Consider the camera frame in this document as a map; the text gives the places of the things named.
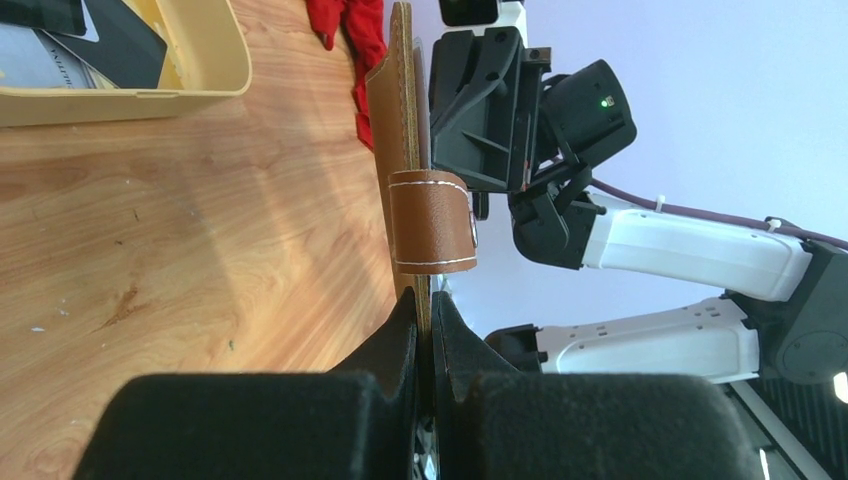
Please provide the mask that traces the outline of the brown leather card holder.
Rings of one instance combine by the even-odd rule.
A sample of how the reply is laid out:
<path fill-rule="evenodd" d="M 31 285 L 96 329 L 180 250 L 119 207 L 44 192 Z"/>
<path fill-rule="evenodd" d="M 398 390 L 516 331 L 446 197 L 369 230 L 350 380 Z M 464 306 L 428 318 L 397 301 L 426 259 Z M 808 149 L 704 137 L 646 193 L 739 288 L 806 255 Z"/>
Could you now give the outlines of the brown leather card holder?
<path fill-rule="evenodd" d="M 477 243 L 469 188 L 431 165 L 421 77 L 412 6 L 396 1 L 387 52 L 366 76 L 366 95 L 395 287 L 399 294 L 413 290 L 425 335 L 432 330 L 432 279 L 475 267 Z"/>

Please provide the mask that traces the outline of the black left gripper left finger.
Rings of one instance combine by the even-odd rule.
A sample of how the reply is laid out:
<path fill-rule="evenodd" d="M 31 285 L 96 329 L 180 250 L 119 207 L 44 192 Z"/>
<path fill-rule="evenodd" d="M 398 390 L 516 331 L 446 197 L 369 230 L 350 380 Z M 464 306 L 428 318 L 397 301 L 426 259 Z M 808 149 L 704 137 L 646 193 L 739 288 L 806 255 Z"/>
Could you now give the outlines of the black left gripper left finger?
<path fill-rule="evenodd" d="M 78 479 L 408 479 L 416 298 L 325 373 L 151 374 L 105 408 Z"/>

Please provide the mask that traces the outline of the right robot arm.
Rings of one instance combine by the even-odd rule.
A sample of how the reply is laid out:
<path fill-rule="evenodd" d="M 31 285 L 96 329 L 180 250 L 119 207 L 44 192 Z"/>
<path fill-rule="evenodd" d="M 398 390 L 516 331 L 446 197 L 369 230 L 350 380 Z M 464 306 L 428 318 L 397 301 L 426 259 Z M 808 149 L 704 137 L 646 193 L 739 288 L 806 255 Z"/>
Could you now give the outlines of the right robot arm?
<path fill-rule="evenodd" d="M 559 69 L 596 58 L 621 79 L 636 143 L 600 176 L 739 215 L 847 232 L 847 67 L 809 33 L 757 27 L 533 29 Z M 547 373 L 681 373 L 747 380 L 775 362 L 801 383 L 847 367 L 847 254 L 776 230 L 678 217 L 615 198 L 589 263 L 516 249 L 503 200 L 478 227 L 477 266 L 447 288 L 472 329 L 532 323 Z"/>

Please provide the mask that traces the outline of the beige oval tray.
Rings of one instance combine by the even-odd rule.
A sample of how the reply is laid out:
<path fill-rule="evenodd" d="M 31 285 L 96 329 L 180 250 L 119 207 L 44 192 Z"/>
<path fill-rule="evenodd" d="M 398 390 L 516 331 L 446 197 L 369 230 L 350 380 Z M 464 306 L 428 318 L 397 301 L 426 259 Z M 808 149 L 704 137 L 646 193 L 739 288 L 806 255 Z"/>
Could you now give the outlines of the beige oval tray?
<path fill-rule="evenodd" d="M 20 127 L 186 115 L 245 93 L 247 43 L 232 4 L 128 1 L 167 43 L 157 89 L 1 89 L 1 126 Z"/>

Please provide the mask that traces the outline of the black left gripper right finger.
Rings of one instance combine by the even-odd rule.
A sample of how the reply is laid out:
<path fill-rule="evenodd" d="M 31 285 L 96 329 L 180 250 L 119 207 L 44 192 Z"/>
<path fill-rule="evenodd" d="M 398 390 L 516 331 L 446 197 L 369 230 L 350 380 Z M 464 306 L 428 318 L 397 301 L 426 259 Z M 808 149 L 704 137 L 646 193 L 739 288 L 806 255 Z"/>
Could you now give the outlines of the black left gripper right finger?
<path fill-rule="evenodd" d="M 758 479 L 726 395 L 693 376 L 543 374 L 506 362 L 432 297 L 443 479 Z"/>

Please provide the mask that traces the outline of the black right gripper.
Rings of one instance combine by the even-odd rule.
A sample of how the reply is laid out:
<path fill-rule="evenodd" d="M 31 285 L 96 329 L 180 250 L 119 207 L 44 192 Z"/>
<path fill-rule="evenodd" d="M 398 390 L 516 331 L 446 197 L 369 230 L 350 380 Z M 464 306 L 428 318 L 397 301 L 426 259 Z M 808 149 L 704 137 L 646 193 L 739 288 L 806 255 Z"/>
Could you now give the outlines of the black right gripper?
<path fill-rule="evenodd" d="M 637 137 L 624 89 L 606 60 L 542 81 L 550 50 L 525 47 L 515 27 L 448 32 L 434 44 L 431 67 L 431 164 L 472 191 L 562 183 Z"/>

